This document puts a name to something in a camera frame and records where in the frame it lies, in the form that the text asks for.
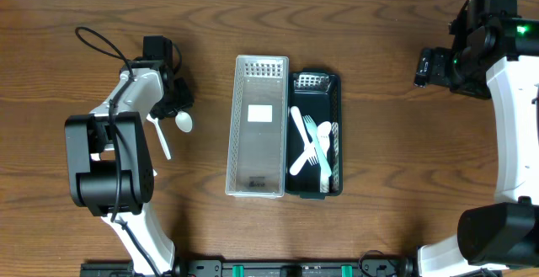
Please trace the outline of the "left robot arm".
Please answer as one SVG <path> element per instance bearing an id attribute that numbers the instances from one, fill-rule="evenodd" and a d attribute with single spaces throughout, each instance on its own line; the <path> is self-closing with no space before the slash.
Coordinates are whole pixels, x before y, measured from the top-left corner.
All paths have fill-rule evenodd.
<path id="1" fill-rule="evenodd" d="M 194 97 L 177 73 L 179 48 L 161 35 L 143 39 L 142 54 L 123 61 L 119 82 L 108 98 L 86 115 L 67 118 L 67 166 L 70 194 L 79 207 L 101 218 L 120 238 L 129 263 L 82 264 L 82 276 L 183 276 L 154 211 L 151 198 L 157 175 L 143 125 L 172 118 L 183 132 L 193 129 L 187 110 Z"/>

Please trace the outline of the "white plastic spoon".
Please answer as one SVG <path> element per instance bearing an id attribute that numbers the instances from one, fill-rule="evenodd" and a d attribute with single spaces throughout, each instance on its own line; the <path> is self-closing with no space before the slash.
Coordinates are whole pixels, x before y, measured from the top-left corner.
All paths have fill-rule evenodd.
<path id="1" fill-rule="evenodd" d="M 331 132 L 331 123 L 328 121 L 323 122 L 318 126 L 318 141 L 323 149 L 324 157 L 328 157 L 328 149 L 330 147 L 329 134 Z M 305 162 L 315 157 L 314 145 L 310 143 L 304 152 L 292 163 L 290 168 L 290 174 L 295 176 L 302 170 Z"/>
<path id="2" fill-rule="evenodd" d="M 154 125 L 154 127 L 156 129 L 156 132 L 157 132 L 158 140 L 159 140 L 159 142 L 161 144 L 161 147 L 163 149 L 163 153 L 164 153 L 165 157 L 168 160 L 171 160 L 172 155 L 171 155 L 171 152 L 169 150 L 169 146 L 168 146 L 166 137 L 163 134 L 163 130 L 162 130 L 161 126 L 160 126 L 159 118 L 154 118 L 150 114 L 148 114 L 147 115 L 147 121 L 150 121 Z"/>
<path id="3" fill-rule="evenodd" d="M 174 117 L 176 126 L 185 133 L 189 133 L 193 130 L 193 120 L 189 113 L 186 111 L 179 111 Z"/>

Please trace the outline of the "white plastic fork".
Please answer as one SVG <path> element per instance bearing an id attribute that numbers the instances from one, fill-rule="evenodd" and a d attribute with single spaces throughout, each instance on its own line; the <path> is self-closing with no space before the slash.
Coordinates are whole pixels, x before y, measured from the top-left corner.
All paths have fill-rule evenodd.
<path id="1" fill-rule="evenodd" d="M 323 149 L 318 140 L 318 127 L 310 115 L 305 115 L 302 117 L 304 124 L 307 128 L 309 135 L 312 138 L 312 143 L 314 145 L 315 152 L 317 154 L 319 166 L 320 166 L 320 176 L 324 179 L 329 179 L 332 174 L 332 169 L 328 164 L 327 158 L 324 156 Z"/>
<path id="2" fill-rule="evenodd" d="M 321 146 L 321 148 L 323 150 L 323 154 L 324 154 L 325 158 L 328 158 L 328 149 L 330 147 L 329 135 L 328 134 L 322 135 L 318 139 L 319 139 L 320 146 Z M 328 193 L 329 192 L 329 177 L 330 177 L 330 175 L 331 175 L 331 173 L 325 173 L 325 174 L 321 175 L 321 178 L 320 178 L 320 192 L 321 193 Z"/>
<path id="3" fill-rule="evenodd" d="M 307 138 L 307 131 L 302 119 L 301 112 L 297 106 L 291 107 L 291 117 L 296 125 L 296 128 L 298 129 L 298 132 L 301 136 L 301 139 L 304 144 L 304 152 L 307 154 L 307 161 L 311 165 L 315 165 L 318 163 L 318 158 L 316 155 L 316 152 L 310 147 L 311 142 Z"/>

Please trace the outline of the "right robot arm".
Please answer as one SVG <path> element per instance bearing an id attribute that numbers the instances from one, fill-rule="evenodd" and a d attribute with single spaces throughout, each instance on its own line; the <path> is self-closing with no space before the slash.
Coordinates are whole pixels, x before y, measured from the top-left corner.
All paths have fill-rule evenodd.
<path id="1" fill-rule="evenodd" d="M 538 265 L 538 23 L 517 0 L 466 0 L 450 48 L 421 51 L 414 84 L 494 104 L 494 203 L 462 213 L 456 234 L 424 245 L 420 276 L 498 276 Z"/>

